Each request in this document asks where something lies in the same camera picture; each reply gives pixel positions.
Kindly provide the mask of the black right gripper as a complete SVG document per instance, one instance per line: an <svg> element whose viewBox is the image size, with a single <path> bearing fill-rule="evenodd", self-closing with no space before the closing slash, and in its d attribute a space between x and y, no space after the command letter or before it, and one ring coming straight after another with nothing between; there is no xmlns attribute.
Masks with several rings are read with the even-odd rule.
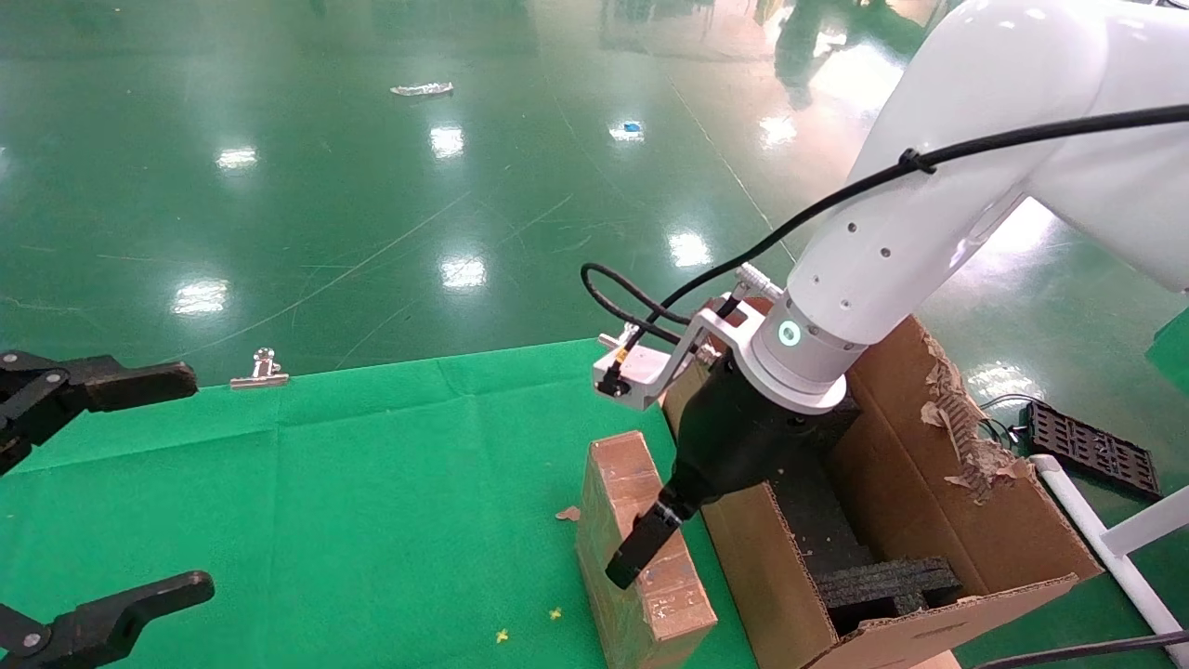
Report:
<svg viewBox="0 0 1189 669"><path fill-rule="evenodd" d="M776 475L797 448L819 449L842 433L842 408L798 414L765 397L738 367L697 367L665 393L675 460L658 500L633 525L608 560L606 576L619 591L672 539L684 518L723 496Z"/></svg>

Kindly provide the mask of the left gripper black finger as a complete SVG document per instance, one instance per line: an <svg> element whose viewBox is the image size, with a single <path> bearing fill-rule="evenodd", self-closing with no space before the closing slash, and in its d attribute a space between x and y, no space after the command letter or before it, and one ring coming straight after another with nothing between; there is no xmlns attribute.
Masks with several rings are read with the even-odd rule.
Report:
<svg viewBox="0 0 1189 669"><path fill-rule="evenodd" d="M152 620L205 604L216 586L208 572L183 572L97 598L50 623L1 606L4 668L97 668L127 658Z"/></svg>
<svg viewBox="0 0 1189 669"><path fill-rule="evenodd" d="M55 361L24 351L1 356L1 474L23 463L80 414L111 414L197 393L190 365L127 368L114 356Z"/></svg>

